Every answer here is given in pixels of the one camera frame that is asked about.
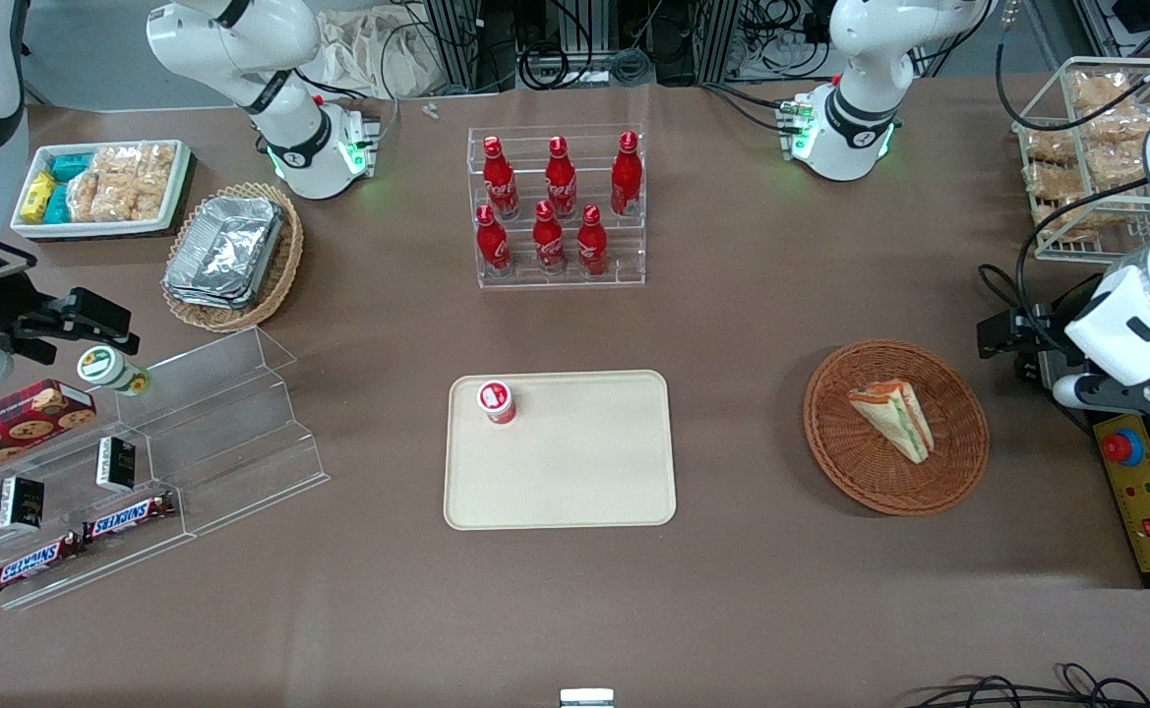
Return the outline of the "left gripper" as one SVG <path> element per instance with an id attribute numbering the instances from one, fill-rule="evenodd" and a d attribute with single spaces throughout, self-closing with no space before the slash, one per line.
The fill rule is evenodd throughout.
<path id="1" fill-rule="evenodd" d="M 1063 332 L 1053 308 L 1033 308 L 1038 324 L 1055 340 L 1048 343 L 1032 326 L 1029 311 L 1010 308 L 977 323 L 977 355 L 983 360 L 1018 355 L 1020 380 L 1059 380 L 1078 374 L 1078 351 Z"/>

